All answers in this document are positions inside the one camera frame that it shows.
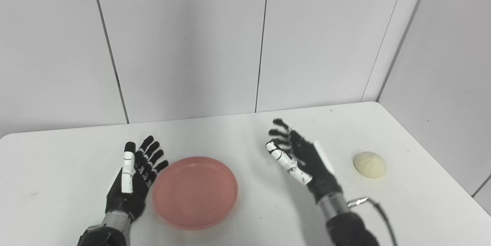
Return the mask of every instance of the pink plate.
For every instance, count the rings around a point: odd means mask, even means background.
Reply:
[[[153,189],[155,209],[169,224],[199,230],[222,221],[239,188],[232,171],[210,157],[188,157],[168,166]]]

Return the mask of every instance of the robot finger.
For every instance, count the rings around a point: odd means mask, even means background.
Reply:
[[[286,129],[286,130],[289,130],[290,129],[290,126],[288,124],[286,124],[281,118],[275,118],[275,119],[273,119],[273,124],[274,125],[281,126],[284,129]]]
[[[271,130],[268,132],[268,134],[269,134],[270,136],[280,136],[280,137],[282,137],[282,138],[286,138],[286,139],[288,139],[288,138],[290,137],[290,136],[289,136],[287,133],[282,132],[282,131],[280,131],[280,130],[278,130],[278,129],[271,129]]]
[[[145,150],[147,150],[147,147],[154,141],[153,136],[148,136],[146,139],[143,140],[142,145],[140,145],[139,150],[144,153]]]
[[[169,165],[169,162],[167,160],[164,160],[160,164],[157,164],[154,169],[152,169],[152,172],[150,172],[150,174],[146,178],[147,187],[150,187],[152,185],[152,183],[157,178],[158,173],[160,173],[168,165]]]
[[[140,168],[144,167],[146,161],[146,158],[143,156],[144,152],[147,150],[147,147],[154,141],[153,136],[148,136],[146,139],[143,140],[142,145],[140,145],[140,148],[135,152],[135,167]]]
[[[159,149],[157,152],[154,153],[154,155],[152,155],[152,157],[148,160],[148,163],[151,165],[151,166],[154,166],[154,164],[158,161],[158,159],[160,159],[161,157],[163,156],[163,150],[162,149]]]
[[[148,160],[152,156],[152,153],[154,153],[154,151],[157,150],[158,147],[160,147],[160,143],[158,141],[154,141],[145,151],[145,154],[143,154],[145,158],[147,158]]]
[[[135,174],[135,150],[137,145],[128,141],[124,148],[124,164],[121,169],[121,192],[133,193],[133,174]]]
[[[277,160],[277,162],[297,181],[303,185],[306,185],[312,180],[312,176],[310,174],[307,174],[298,167],[297,160],[287,155],[274,141],[269,141],[266,144],[266,149],[268,149],[271,156],[273,156],[273,158],[275,158],[275,160]]]

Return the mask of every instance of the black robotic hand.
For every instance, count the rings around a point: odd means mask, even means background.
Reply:
[[[133,174],[133,193],[123,193],[121,189],[121,169],[107,194],[107,204],[105,212],[123,211],[130,215],[131,223],[139,218],[145,209],[145,199],[148,190],[155,181],[158,173],[169,165],[167,160],[160,164],[155,163],[163,156],[163,150],[155,150],[160,147],[158,141],[154,141],[153,136],[147,137],[140,148],[136,150],[136,145],[128,141],[125,146],[125,152],[131,152],[135,155],[135,172]]]
[[[273,136],[266,144],[268,152],[288,173],[306,185],[314,195],[326,229],[336,246],[378,246],[359,215],[350,211],[343,191],[330,164],[324,164],[324,151],[316,141],[306,140],[298,131],[277,118],[273,123],[282,130],[271,129]]]
[[[296,160],[298,169],[312,177],[306,185],[314,195],[315,202],[317,203],[329,193],[342,193],[336,178],[326,168],[319,156],[319,152],[322,152],[320,144],[307,141],[298,131],[288,126],[280,118],[274,119],[273,123],[284,130],[271,129],[269,134],[274,138],[269,143],[272,142],[275,149],[282,150],[290,159]]]
[[[155,165],[163,156],[158,147],[153,136],[147,137],[138,150],[134,142],[126,143],[124,166],[107,194],[105,217],[100,225],[86,229],[78,246],[129,245],[130,224],[142,215],[150,186],[169,164],[164,160]]]

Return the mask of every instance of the table surface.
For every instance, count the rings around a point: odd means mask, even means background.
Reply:
[[[148,134],[171,163],[205,155],[227,164],[239,198],[221,223],[183,231],[158,218],[148,197],[131,245],[329,244],[312,196],[264,148],[275,117],[321,142],[347,199],[368,195],[381,202],[401,246],[489,245],[491,217],[375,102],[10,134],[0,140],[0,244],[76,245],[104,217],[125,142],[140,143]],[[363,151],[386,159],[386,176],[372,180],[354,169],[353,156]],[[389,246],[377,213],[368,205],[356,211],[381,246]]]

